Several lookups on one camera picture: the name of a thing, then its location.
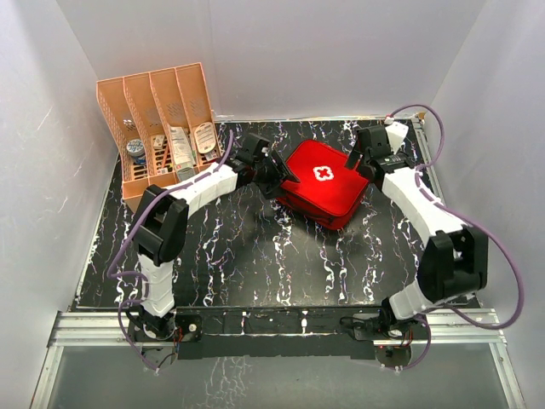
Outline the red black medicine case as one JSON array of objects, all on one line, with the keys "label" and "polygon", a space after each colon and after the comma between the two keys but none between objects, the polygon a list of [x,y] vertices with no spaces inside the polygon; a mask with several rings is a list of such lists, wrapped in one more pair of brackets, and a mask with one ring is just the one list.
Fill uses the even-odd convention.
[{"label": "red black medicine case", "polygon": [[344,228],[369,185],[346,162],[345,153],[323,142],[301,142],[286,160],[299,181],[285,181],[278,202],[329,230]]}]

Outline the orange plastic file organizer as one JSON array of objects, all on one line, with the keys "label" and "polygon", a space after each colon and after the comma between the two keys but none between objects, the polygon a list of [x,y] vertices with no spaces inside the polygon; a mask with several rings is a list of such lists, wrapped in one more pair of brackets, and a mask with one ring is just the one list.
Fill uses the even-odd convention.
[{"label": "orange plastic file organizer", "polygon": [[118,148],[122,198],[132,211],[148,186],[179,181],[174,133],[185,132],[194,173],[222,155],[200,62],[100,80],[96,98]]}]

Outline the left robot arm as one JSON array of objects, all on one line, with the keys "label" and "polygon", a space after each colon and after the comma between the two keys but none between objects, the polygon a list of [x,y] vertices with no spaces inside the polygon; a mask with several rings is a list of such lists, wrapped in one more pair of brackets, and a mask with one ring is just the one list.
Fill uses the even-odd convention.
[{"label": "left robot arm", "polygon": [[173,336],[176,320],[173,285],[174,260],[186,242],[187,224],[198,210],[220,197],[254,183],[267,199],[284,196],[282,184],[300,179],[269,140],[255,134],[235,147],[229,136],[226,151],[206,170],[171,187],[149,186],[140,201],[129,233],[138,256],[143,299],[129,320],[147,336],[165,340]]}]

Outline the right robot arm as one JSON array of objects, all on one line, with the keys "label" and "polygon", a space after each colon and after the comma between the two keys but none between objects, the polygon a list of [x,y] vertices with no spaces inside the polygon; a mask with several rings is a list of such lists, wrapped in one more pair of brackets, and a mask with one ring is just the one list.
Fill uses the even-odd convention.
[{"label": "right robot arm", "polygon": [[416,316],[487,284],[489,240],[479,228],[442,208],[441,200],[417,181],[419,170],[399,151],[406,133],[398,123],[356,132],[346,168],[356,170],[391,199],[424,244],[415,280],[385,298],[377,315],[344,317],[354,337],[401,337]]}]

